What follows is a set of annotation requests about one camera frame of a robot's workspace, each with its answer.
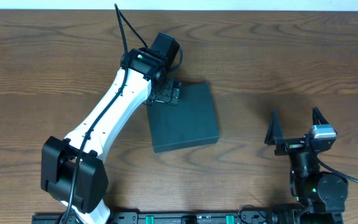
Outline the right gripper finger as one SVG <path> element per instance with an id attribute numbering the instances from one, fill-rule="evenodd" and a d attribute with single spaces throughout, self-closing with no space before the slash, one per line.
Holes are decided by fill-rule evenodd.
<path id="1" fill-rule="evenodd" d="M 270 115 L 270 122 L 265 136 L 266 145 L 277 145 L 283 142 L 282 126 L 278 117 L 277 110 L 273 110 Z"/>
<path id="2" fill-rule="evenodd" d="M 314 107 L 312 109 L 312 119 L 314 125 L 329 124 L 329 122 L 325 119 L 318 107 Z"/>

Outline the dark green box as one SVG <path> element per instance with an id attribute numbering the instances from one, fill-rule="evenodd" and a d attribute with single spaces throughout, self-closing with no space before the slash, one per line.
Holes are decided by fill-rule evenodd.
<path id="1" fill-rule="evenodd" d="M 176 106 L 153 103 L 147 116 L 155 153 L 215 144 L 218 119 L 208 83 L 181 87 Z"/>

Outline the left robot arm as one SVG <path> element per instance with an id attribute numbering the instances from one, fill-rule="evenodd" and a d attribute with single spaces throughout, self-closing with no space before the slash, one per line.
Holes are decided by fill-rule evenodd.
<path id="1" fill-rule="evenodd" d="M 179 89 L 167 73 L 179 43 L 159 33 L 151 47 L 124 53 L 113 84 L 86 119 L 63 139 L 42 147 L 41 189 L 66 205 L 62 215 L 34 215 L 32 223 L 107 223 L 103 198 L 108 187 L 104 163 L 112 143 L 133 112 L 146 101 L 176 105 Z"/>

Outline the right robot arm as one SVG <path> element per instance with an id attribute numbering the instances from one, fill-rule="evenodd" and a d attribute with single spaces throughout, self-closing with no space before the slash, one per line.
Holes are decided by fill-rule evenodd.
<path id="1" fill-rule="evenodd" d="M 264 143 L 275 146 L 276 156 L 290 159 L 290 192 L 297 203 L 277 205 L 267 223 L 342 223 L 348 196 L 348 181 L 333 171 L 320 170 L 320 152 L 331 149 L 337 132 L 318 108 L 313 125 L 301 138 L 286 139 L 277 111 L 273 110 Z"/>

